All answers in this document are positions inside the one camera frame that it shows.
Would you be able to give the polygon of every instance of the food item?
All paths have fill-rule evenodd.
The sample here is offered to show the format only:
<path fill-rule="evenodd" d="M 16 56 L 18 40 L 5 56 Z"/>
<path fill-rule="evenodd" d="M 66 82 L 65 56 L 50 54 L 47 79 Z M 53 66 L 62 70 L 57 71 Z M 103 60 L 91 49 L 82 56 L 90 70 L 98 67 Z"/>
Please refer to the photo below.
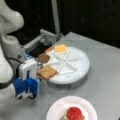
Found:
<path fill-rule="evenodd" d="M 47 50 L 45 50 L 45 53 L 49 52 L 50 50 L 52 50 L 52 47 L 49 47 Z"/>
<path fill-rule="evenodd" d="M 82 111 L 78 107 L 70 107 L 60 120 L 84 120 Z"/>
<path fill-rule="evenodd" d="M 37 74 L 41 76 L 43 79 L 49 80 L 49 78 L 57 74 L 57 71 L 50 67 L 49 65 L 45 65 L 43 68 L 37 71 Z"/>
<path fill-rule="evenodd" d="M 61 45 L 56 45 L 55 46 L 55 52 L 56 53 L 64 53 L 66 51 L 67 51 L 67 49 L 66 49 L 65 44 L 61 44 Z"/>
<path fill-rule="evenodd" d="M 47 63 L 50 59 L 50 56 L 45 54 L 45 53 L 42 53 L 38 56 L 38 61 L 41 62 L 41 63 Z"/>

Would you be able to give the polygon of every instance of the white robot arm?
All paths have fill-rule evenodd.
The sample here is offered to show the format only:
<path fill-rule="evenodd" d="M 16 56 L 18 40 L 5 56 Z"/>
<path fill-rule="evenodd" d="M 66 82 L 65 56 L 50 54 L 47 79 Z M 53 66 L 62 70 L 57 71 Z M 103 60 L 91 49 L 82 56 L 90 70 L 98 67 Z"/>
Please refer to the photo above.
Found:
<path fill-rule="evenodd" d="M 11 10 L 5 0 L 0 0 L 0 32 L 8 34 L 14 32 L 24 25 L 23 17 L 20 13 Z"/>
<path fill-rule="evenodd" d="M 7 35 L 20 29 L 23 25 L 23 17 L 18 12 L 11 10 L 5 0 L 0 0 L 0 104 L 11 97 L 21 100 L 31 95 L 36 96 L 38 92 L 36 61 L 26 61 L 17 38 Z M 18 59 L 18 56 L 20 56 L 19 61 L 25 64 L 19 66 L 20 75 L 19 78 L 15 78 L 18 63 L 11 62 L 8 57 Z"/>

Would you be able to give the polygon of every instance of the red fruit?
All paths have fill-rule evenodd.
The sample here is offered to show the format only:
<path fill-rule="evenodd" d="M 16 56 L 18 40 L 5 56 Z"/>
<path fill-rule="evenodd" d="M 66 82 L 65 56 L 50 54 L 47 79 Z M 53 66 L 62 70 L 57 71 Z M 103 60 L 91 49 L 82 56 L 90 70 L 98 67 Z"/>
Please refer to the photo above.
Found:
<path fill-rule="evenodd" d="M 79 120 L 82 117 L 82 111 L 77 107 L 70 107 L 66 116 L 69 120 Z"/>

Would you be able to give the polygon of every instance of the white table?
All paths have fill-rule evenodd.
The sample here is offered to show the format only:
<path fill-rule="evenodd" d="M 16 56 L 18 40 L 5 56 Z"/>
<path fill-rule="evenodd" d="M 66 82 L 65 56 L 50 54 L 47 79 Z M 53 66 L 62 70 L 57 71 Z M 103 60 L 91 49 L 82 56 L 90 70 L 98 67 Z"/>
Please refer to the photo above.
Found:
<path fill-rule="evenodd" d="M 36 100 L 10 100 L 0 105 L 0 120 L 46 120 L 50 106 L 64 96 L 79 96 L 96 109 L 99 120 L 120 117 L 120 49 L 69 33 L 58 43 L 84 51 L 90 60 L 88 79 L 76 90 L 58 92 L 41 83 Z"/>

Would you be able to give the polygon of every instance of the plate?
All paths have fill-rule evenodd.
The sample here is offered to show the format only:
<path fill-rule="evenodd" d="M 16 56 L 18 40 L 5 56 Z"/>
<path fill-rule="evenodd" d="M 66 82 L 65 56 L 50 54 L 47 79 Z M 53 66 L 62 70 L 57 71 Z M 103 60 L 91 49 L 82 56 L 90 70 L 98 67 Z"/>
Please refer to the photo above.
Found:
<path fill-rule="evenodd" d="M 98 120 L 94 107 L 85 99 L 68 96 L 57 100 L 49 109 L 46 120 L 60 120 L 65 111 L 70 107 L 78 107 L 81 109 L 85 120 Z"/>
<path fill-rule="evenodd" d="M 48 63 L 57 71 L 57 75 L 49 79 L 49 82 L 59 85 L 71 84 L 82 80 L 88 73 L 90 61 L 88 56 L 80 49 L 67 46 L 67 52 L 56 54 L 55 49 L 47 53 L 51 58 Z"/>

